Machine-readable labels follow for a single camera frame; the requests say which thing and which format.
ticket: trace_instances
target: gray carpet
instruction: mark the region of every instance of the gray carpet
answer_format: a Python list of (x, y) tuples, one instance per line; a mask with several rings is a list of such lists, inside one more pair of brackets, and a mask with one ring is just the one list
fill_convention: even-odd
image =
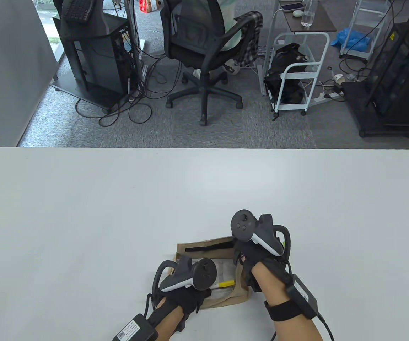
[[(355, 0), (321, 2), (338, 30), (348, 25)], [(396, 13), (401, 5), (401, 0), (394, 3)], [(254, 5), (248, 0), (237, 2), (237, 14), (253, 9), (263, 13), (265, 23), (261, 45), (267, 36), (272, 6), (271, 0), (257, 1)], [(404, 21), (409, 15), (409, 0), (404, 8), (396, 22)], [(163, 38), (159, 12), (137, 15), (140, 36), (149, 41), (147, 50), (161, 50)], [(279, 31), (286, 29), (281, 17), (277, 25)], [(319, 51), (320, 44), (323, 42), (313, 42), (312, 50)], [(339, 61), (339, 51), (330, 47), (320, 79), (324, 81), (329, 78), (327, 66), (338, 70)], [(349, 63), (355, 68), (362, 67), (358, 61), (351, 60)], [(159, 63), (158, 71), (167, 77), (168, 83), (159, 85), (152, 80), (150, 88), (155, 91), (169, 90), (176, 69), (175, 60), (163, 60)], [(59, 76), (67, 70), (69, 65), (64, 60)], [(179, 82), (175, 91), (186, 87)], [(153, 108), (152, 118), (147, 123), (134, 124), (129, 120), (127, 112), (124, 112), (109, 128), (100, 127), (97, 120), (78, 116), (74, 97), (49, 88), (19, 146), (409, 149), (409, 139), (403, 137), (360, 138), (345, 103), (328, 102), (313, 107), (306, 117), (299, 115), (299, 112), (283, 112), (279, 119), (272, 122), (268, 99), (260, 95), (257, 76), (250, 69), (229, 76), (228, 85), (221, 87), (239, 93), (243, 97), (244, 108), (238, 110), (231, 101), (211, 96), (208, 127), (199, 126), (200, 101), (191, 96), (176, 101), (173, 109), (165, 108), (165, 99), (145, 99), (143, 102)], [(87, 103), (81, 103), (79, 109), (86, 115), (102, 114), (98, 108)], [(142, 120), (148, 112), (146, 107), (136, 107), (130, 114), (134, 120)]]

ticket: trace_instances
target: keyboard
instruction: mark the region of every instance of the keyboard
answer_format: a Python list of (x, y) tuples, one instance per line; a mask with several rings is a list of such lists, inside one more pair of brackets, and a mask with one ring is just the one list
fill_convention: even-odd
[(63, 19), (66, 21), (86, 23), (92, 13), (96, 0), (68, 0), (64, 2)]

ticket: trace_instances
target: black equipment cabinet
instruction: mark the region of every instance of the black equipment cabinet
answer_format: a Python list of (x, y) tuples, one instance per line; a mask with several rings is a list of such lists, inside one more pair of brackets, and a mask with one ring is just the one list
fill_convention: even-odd
[[(97, 0), (86, 24), (53, 18), (71, 71), (60, 75), (52, 86), (101, 107), (107, 114), (137, 88), (139, 73), (130, 21), (103, 13), (102, 3)], [(61, 3), (56, 0), (55, 5), (61, 13)]]
[(342, 86), (359, 136), (409, 138), (409, 18), (393, 26), (368, 78)]
[[(405, 29), (405, 23), (395, 24), (392, 28), (365, 82), (368, 92), (386, 68), (389, 52)], [(409, 126), (409, 33), (375, 89), (371, 103), (384, 125)]]

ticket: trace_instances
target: plaid shirt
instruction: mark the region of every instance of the plaid shirt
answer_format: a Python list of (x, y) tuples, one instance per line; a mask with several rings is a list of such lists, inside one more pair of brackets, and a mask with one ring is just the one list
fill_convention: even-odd
[[(251, 41), (249, 41), (247, 45), (247, 49), (245, 50), (245, 53), (242, 58), (235, 60), (239, 64), (239, 66), (246, 66), (252, 64), (258, 55), (258, 43), (259, 43), (259, 38), (260, 38), (260, 32), (261, 28), (263, 27), (263, 15), (260, 12), (257, 12), (256, 10), (253, 10), (251, 12), (245, 13), (242, 16), (238, 16), (237, 18), (234, 18), (236, 21), (240, 21), (243, 18), (246, 18), (248, 16), (251, 16), (252, 18), (255, 18), (255, 34), (253, 35)], [(241, 41), (244, 39), (245, 34), (247, 33), (247, 27), (243, 27), (241, 29), (242, 36), (241, 36)]]

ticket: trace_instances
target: black mesh chair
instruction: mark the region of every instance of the black mesh chair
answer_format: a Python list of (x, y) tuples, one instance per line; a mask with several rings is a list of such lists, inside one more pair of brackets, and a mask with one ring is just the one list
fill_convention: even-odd
[[(201, 78), (184, 72), (182, 83), (191, 81), (195, 86), (173, 93), (167, 97), (167, 108), (172, 108), (177, 98), (189, 94), (201, 95), (200, 125), (208, 123), (208, 95), (216, 94), (236, 101), (236, 108), (242, 109), (242, 97), (214, 85), (218, 81), (228, 83), (226, 72), (210, 78), (209, 72), (225, 64), (229, 59), (242, 57), (255, 32), (255, 20), (251, 17), (238, 21), (225, 33), (224, 20), (217, 0), (164, 0), (160, 12), (165, 41), (165, 55), (182, 62), (186, 67), (201, 69)], [(245, 36), (232, 49), (221, 51), (222, 47), (243, 27)]]

